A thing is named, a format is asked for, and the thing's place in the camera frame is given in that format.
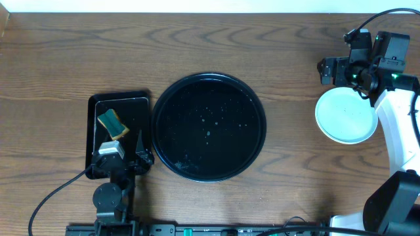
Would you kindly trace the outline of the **green and yellow sponge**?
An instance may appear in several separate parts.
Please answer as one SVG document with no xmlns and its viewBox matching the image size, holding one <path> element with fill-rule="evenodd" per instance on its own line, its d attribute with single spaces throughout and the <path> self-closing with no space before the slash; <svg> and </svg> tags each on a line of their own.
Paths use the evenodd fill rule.
<svg viewBox="0 0 420 236">
<path fill-rule="evenodd" d="M 109 109 L 98 116 L 99 123 L 107 130 L 110 138 L 116 141 L 126 135 L 130 130 L 125 126 L 114 109 Z"/>
</svg>

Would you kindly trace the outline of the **light blue plate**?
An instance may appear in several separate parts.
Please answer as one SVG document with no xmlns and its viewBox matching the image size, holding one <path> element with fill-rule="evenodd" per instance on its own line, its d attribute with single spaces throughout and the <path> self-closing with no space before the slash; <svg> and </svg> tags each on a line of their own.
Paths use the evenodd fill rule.
<svg viewBox="0 0 420 236">
<path fill-rule="evenodd" d="M 320 130 L 342 144 L 367 140 L 378 125 L 378 116 L 369 100 L 348 87 L 325 92 L 317 101 L 314 114 Z"/>
</svg>

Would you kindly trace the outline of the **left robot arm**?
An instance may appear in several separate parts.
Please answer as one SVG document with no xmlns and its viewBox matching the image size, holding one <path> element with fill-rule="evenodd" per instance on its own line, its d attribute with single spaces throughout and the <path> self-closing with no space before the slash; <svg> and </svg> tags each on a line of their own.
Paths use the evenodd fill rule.
<svg viewBox="0 0 420 236">
<path fill-rule="evenodd" d="M 146 174 L 153 164 L 154 157 L 143 142 L 141 130 L 135 140 L 104 142 L 93 152 L 93 177 L 110 179 L 93 193 L 94 235 L 149 234 L 148 227 L 133 214 L 133 207 L 136 177 Z"/>
</svg>

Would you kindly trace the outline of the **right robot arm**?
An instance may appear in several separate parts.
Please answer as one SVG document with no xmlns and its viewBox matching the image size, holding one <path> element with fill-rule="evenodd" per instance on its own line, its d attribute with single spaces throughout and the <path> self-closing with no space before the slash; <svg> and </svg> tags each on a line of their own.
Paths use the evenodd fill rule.
<svg viewBox="0 0 420 236">
<path fill-rule="evenodd" d="M 338 215 L 330 226 L 381 235 L 418 235 L 419 82 L 396 60 L 376 56 L 350 62 L 324 58 L 317 69 L 323 84 L 334 84 L 316 104 L 321 131 L 343 144 L 364 141 L 378 123 L 383 128 L 390 177 L 361 212 Z"/>
</svg>

